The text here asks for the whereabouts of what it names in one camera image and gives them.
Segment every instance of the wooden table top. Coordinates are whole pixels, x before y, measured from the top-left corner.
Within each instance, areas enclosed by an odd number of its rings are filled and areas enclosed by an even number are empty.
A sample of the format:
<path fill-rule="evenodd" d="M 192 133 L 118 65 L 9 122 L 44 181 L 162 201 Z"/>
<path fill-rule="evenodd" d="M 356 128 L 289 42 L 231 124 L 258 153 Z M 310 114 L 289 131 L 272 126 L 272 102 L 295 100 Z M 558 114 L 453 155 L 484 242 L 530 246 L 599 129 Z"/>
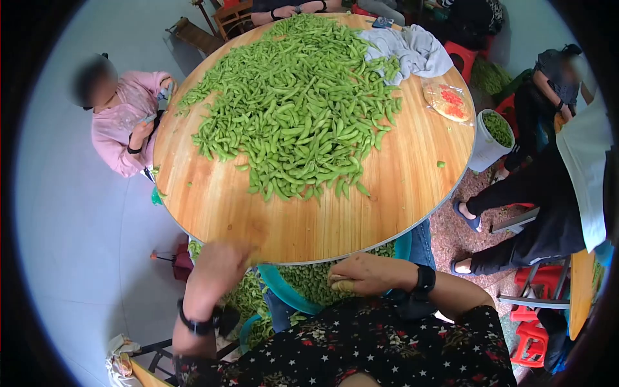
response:
<path fill-rule="evenodd" d="M 374 18 L 362 15 L 323 14 L 353 28 L 371 28 Z M 191 135 L 208 115 L 209 96 L 191 107 L 187 117 L 174 116 L 176 102 L 194 87 L 215 62 L 230 51 L 254 42 L 271 28 L 258 27 L 219 48 L 195 68 L 179 87 L 158 127 L 154 165 L 160 165 L 157 186 L 167 196 L 163 203 L 190 235 L 203 242 L 217 239 L 248 240 L 260 258 L 273 263 L 319 261 L 367 250 L 402 235 L 436 209 L 456 187 L 466 170 L 475 128 L 455 123 L 427 108 L 421 78 L 402 82 L 402 111 L 394 115 L 397 127 L 383 138 L 382 150 L 373 149 L 363 161 L 361 182 L 371 197 L 356 189 L 350 200 L 325 189 L 319 206 L 315 198 L 284 202 L 273 195 L 247 193 L 248 171 L 235 160 L 210 162 L 197 154 Z M 456 68 L 433 80 L 469 90 Z M 388 124 L 386 118 L 381 124 Z M 444 168 L 436 166 L 444 161 Z"/>

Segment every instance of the black wristband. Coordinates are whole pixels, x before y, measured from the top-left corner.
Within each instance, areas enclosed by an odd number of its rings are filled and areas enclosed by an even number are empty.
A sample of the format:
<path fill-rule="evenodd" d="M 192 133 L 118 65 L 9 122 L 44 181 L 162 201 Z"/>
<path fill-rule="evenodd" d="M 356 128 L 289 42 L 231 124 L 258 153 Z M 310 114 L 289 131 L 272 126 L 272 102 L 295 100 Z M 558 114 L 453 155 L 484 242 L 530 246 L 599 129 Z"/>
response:
<path fill-rule="evenodd" d="M 183 298 L 179 299 L 176 305 L 178 306 L 178 316 L 183 324 L 197 336 L 205 336 L 219 325 L 219 320 L 222 316 L 222 310 L 219 307 L 213 309 L 211 318 L 208 321 L 191 321 L 187 320 L 183 313 Z"/>
<path fill-rule="evenodd" d="M 277 16 L 275 16 L 275 14 L 273 13 L 274 11 L 275 11 L 274 9 L 271 9 L 271 17 L 273 18 L 273 21 L 275 21 L 275 20 L 280 20 L 280 19 L 281 19 L 281 17 L 277 17 Z"/>
<path fill-rule="evenodd" d="M 129 142 L 131 142 L 131 135 L 132 135 L 132 134 L 133 134 L 133 133 L 129 133 Z M 140 153 L 140 152 L 142 152 L 142 147 L 140 147 L 140 149 L 131 149 L 131 148 L 129 147 L 129 144 L 127 144 L 127 153 L 128 153 L 128 154 L 130 154 L 130 155 L 134 155 L 134 154 L 136 154 L 136 153 Z"/>

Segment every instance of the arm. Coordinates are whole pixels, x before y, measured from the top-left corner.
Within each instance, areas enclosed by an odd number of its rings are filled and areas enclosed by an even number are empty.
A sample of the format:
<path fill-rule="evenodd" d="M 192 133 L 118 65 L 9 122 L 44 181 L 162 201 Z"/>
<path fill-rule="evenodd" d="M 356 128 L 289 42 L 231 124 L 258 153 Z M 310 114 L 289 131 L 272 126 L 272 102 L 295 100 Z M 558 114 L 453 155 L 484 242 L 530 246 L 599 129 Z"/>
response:
<path fill-rule="evenodd" d="M 249 246 L 244 244 L 214 242 L 202 247 L 185 287 L 183 313 L 188 320 L 210 319 L 217 300 L 245 274 L 249 252 Z M 177 318 L 172 333 L 172 348 L 175 356 L 194 355 L 215 359 L 215 333 L 196 336 Z"/>
<path fill-rule="evenodd" d="M 331 267 L 329 278 L 333 274 L 347 277 L 334 282 L 331 286 L 334 290 L 363 295 L 381 294 L 393 288 L 410 292 L 417 285 L 417 268 L 416 264 L 403 259 L 356 253 Z M 481 305 L 495 307 L 485 290 L 473 282 L 443 272 L 436 272 L 435 286 L 429 296 L 438 310 L 452 320 Z"/>

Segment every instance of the woman's right hand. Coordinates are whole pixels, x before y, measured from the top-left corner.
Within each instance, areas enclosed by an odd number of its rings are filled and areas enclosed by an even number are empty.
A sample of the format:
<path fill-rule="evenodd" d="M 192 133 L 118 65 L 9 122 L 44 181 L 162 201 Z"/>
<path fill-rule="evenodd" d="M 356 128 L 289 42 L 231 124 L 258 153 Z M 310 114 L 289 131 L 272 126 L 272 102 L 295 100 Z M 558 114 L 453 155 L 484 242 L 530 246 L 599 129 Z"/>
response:
<path fill-rule="evenodd" d="M 283 6 L 283 7 L 279 7 L 276 10 L 273 11 L 273 14 L 277 17 L 281 17 L 283 19 L 290 17 L 294 14 L 296 14 L 295 12 L 295 8 L 293 6 Z"/>
<path fill-rule="evenodd" d="M 404 259 L 355 253 L 329 270 L 333 290 L 362 295 L 381 294 L 389 289 L 412 290 L 417 284 L 417 265 Z"/>

